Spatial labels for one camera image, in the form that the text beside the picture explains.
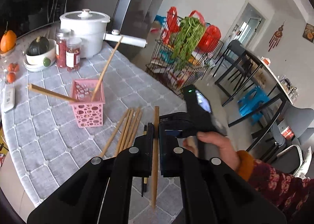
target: wall hanging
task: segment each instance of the wall hanging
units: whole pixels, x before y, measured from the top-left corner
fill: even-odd
[[[280,39],[281,39],[281,37],[282,37],[282,31],[284,30],[284,24],[285,24],[285,23],[283,23],[282,26],[278,28],[278,31],[276,31],[276,32],[274,33],[272,39],[271,39],[270,42],[269,42],[269,50],[268,50],[268,52],[269,52],[272,48],[274,48],[274,47],[276,47],[276,46],[278,45],[278,43],[279,43],[279,41],[280,41]]]
[[[304,33],[303,33],[303,38],[309,40],[310,42],[313,42],[314,40],[314,26],[307,24]]]

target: jar lid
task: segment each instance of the jar lid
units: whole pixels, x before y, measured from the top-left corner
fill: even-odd
[[[82,20],[88,20],[93,22],[103,22],[103,23],[109,23],[110,22],[110,16],[107,14],[96,12],[96,11],[90,11],[89,9],[83,9],[81,11],[73,11],[73,12],[67,12],[60,16],[60,20],[76,20],[76,21],[82,21]]]
[[[82,39],[77,37],[71,37],[67,40],[68,48],[80,47],[82,45]]]
[[[66,28],[63,28],[63,29],[57,29],[56,31],[56,36],[58,38],[63,38],[63,37],[69,37],[71,34],[71,29],[66,29]]]

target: silver screw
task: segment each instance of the silver screw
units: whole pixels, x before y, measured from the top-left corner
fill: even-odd
[[[98,165],[101,161],[101,158],[100,157],[94,157],[92,158],[91,162],[93,165]]]
[[[212,163],[213,163],[214,165],[220,165],[220,164],[221,164],[221,160],[220,160],[219,158],[213,158],[213,159],[212,159]]]
[[[129,152],[130,153],[138,153],[139,152],[139,148],[137,148],[137,147],[131,147],[130,149],[129,149]]]
[[[175,147],[175,148],[173,149],[173,152],[174,152],[174,153],[177,153],[177,154],[181,154],[181,153],[183,152],[183,149],[182,149],[181,147]]]

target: small red tomato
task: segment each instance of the small red tomato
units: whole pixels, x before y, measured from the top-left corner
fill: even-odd
[[[16,63],[14,68],[13,68],[13,72],[18,72],[19,71],[19,64]]]
[[[15,82],[15,79],[16,79],[16,77],[15,77],[15,74],[13,72],[10,72],[10,73],[7,74],[7,81],[8,81],[8,83]]]
[[[9,72],[13,72],[14,66],[15,66],[14,63],[10,63],[9,66],[7,67],[7,70],[8,70]]]

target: wire rack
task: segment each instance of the wire rack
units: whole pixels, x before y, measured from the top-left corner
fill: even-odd
[[[208,68],[211,68],[211,59],[222,49],[223,42],[210,36],[211,41],[206,44],[206,48],[204,45],[202,49],[197,47],[185,67],[177,69],[177,59],[172,58],[172,51],[181,20],[178,16],[171,24],[165,23],[160,38],[156,40],[150,63],[146,65],[146,72],[183,99],[181,89],[204,77]]]

